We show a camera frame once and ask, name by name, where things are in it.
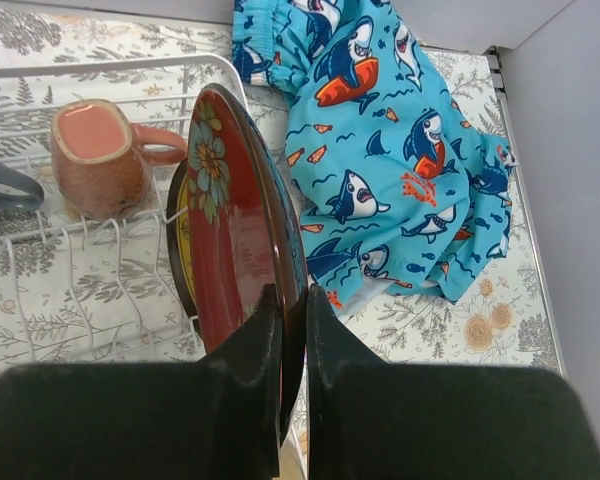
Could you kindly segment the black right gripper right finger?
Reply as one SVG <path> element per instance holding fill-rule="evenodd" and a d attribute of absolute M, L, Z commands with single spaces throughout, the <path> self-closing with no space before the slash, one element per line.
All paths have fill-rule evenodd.
<path fill-rule="evenodd" d="M 582 404 L 529 367 L 390 363 L 307 301 L 313 479 L 600 479 Z"/>

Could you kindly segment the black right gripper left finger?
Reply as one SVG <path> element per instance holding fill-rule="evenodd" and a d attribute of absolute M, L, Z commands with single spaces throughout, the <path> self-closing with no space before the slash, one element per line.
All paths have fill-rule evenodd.
<path fill-rule="evenodd" d="M 0 479 L 271 479 L 282 326 L 272 285 L 194 362 L 25 364 L 0 375 Z"/>

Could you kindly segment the yellow patterned plate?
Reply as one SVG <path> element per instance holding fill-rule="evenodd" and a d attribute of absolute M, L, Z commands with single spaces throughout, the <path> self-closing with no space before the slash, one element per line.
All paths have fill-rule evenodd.
<path fill-rule="evenodd" d="M 194 278 L 187 214 L 187 164 L 181 162 L 172 177 L 166 206 L 166 235 L 171 272 L 182 307 L 188 317 L 196 316 Z"/>

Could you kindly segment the white wire dish rack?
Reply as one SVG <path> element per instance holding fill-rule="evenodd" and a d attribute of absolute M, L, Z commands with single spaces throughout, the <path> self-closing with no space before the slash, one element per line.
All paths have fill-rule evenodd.
<path fill-rule="evenodd" d="M 307 269 L 235 68 L 161 130 L 109 87 L 0 106 L 0 479 L 276 479 Z"/>

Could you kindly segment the salmon pink ceramic mug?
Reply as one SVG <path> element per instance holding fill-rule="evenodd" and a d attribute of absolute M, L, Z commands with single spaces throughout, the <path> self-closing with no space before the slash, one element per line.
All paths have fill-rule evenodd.
<path fill-rule="evenodd" d="M 104 99 L 61 107 L 51 121 L 52 170 L 71 209 L 91 220 L 126 217 L 151 190 L 153 169 L 187 158 L 179 134 L 128 120 Z"/>

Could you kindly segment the grey ceramic mug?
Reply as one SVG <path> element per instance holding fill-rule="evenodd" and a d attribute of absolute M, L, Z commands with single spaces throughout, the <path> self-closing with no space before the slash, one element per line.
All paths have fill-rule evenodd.
<path fill-rule="evenodd" d="M 33 211 L 44 199 L 44 190 L 36 180 L 0 163 L 0 210 Z"/>

